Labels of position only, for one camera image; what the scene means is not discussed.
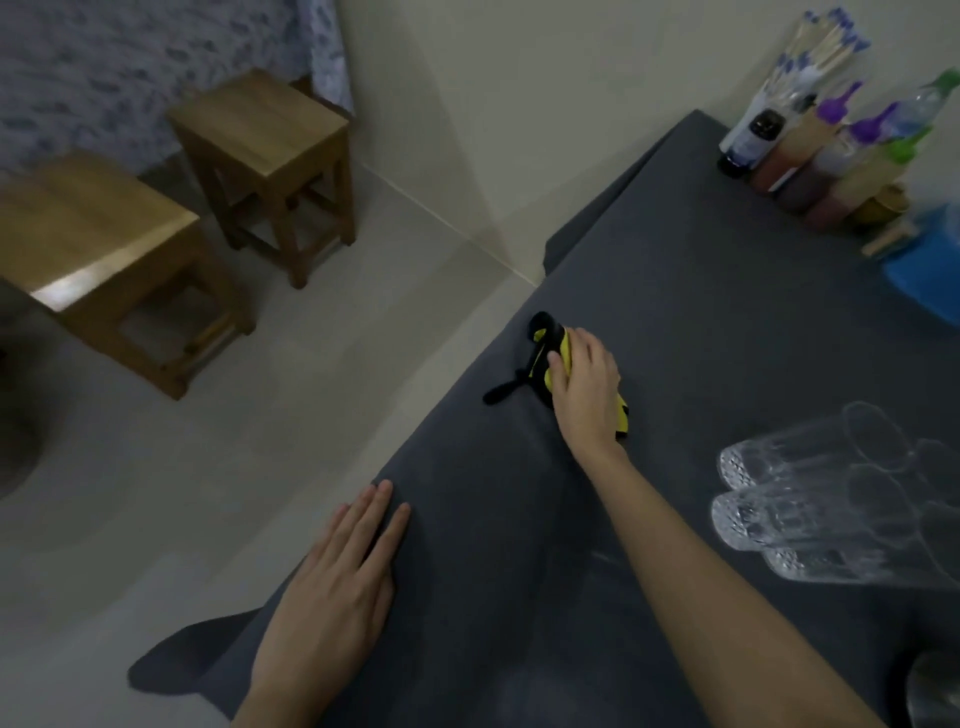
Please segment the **stool leg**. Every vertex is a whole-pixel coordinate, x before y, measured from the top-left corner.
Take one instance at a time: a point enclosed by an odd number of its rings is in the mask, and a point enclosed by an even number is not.
[[[351,245],[357,239],[357,228],[353,217],[353,177],[350,174],[350,147],[346,134],[343,153],[333,164],[333,188],[337,195],[340,240],[344,245]]]
[[[65,321],[64,323],[93,349],[152,382],[160,391],[174,400],[179,400],[186,394],[186,382],[178,376],[171,376],[164,372],[146,352],[124,336],[116,325],[90,321]]]
[[[256,323],[250,314],[243,294],[234,285],[223,262],[207,248],[203,240],[198,241],[197,257],[193,262],[192,274],[209,292],[217,303],[230,314],[233,324],[242,334],[251,334]]]
[[[287,201],[272,190],[260,193],[263,207],[274,230],[276,245],[280,248],[280,259],[287,269],[290,285],[302,288],[306,285],[306,266],[300,248],[297,246],[297,233],[294,230],[293,218],[287,209]]]
[[[190,166],[193,168],[193,174],[196,176],[197,182],[200,183],[200,188],[204,191],[206,202],[210,205],[213,216],[217,218],[224,238],[227,239],[227,244],[235,251],[240,250],[243,248],[243,243],[233,233],[237,228],[237,223],[233,219],[233,210],[230,208],[227,199],[227,191],[224,189],[223,183],[220,182],[220,178],[217,177],[217,170],[204,159],[193,155],[187,155],[187,158],[190,160]]]

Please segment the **yellow and black cloth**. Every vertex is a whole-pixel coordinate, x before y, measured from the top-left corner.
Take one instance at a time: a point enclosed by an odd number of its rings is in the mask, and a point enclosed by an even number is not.
[[[516,378],[494,387],[483,396],[486,404],[498,404],[507,399],[516,389],[529,384],[544,404],[553,409],[553,383],[550,377],[550,363],[547,361],[548,352],[557,352],[564,360],[566,373],[570,374],[570,337],[566,328],[557,323],[550,314],[541,311],[527,327],[527,335],[534,342],[535,348],[530,355],[530,361],[524,369],[516,370]],[[620,395],[616,396],[617,426],[616,436],[625,437],[629,424],[630,408]]]

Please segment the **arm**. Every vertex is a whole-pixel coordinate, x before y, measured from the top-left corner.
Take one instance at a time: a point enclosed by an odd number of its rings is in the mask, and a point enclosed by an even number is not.
[[[564,439],[596,488],[636,578],[714,728],[880,728],[883,723],[771,604],[703,541],[615,442],[612,355],[570,332],[550,354]]]
[[[384,480],[341,506],[303,559],[257,649],[234,728],[311,728],[360,670],[390,611],[390,564],[410,519],[403,503],[367,555],[392,491]]]

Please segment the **black strap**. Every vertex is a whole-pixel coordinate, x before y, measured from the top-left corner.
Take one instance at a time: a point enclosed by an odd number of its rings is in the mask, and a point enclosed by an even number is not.
[[[493,387],[490,392],[485,394],[483,396],[484,404],[501,403],[530,380],[530,377],[528,377],[527,373],[522,369],[517,369],[515,374],[516,378],[512,381],[508,381],[498,387]]]

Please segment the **hand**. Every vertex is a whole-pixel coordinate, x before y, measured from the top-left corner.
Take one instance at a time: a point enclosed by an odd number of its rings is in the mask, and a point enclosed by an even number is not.
[[[394,598],[390,565],[410,520],[403,503],[364,558],[393,487],[384,480],[340,506],[303,560],[253,661],[248,701],[259,707],[251,714],[270,706],[277,722],[312,724],[367,660]]]
[[[567,330],[570,375],[563,358],[550,352],[553,408],[570,451],[581,465],[586,459],[617,448],[616,388],[620,373],[613,354],[600,339],[582,328]]]

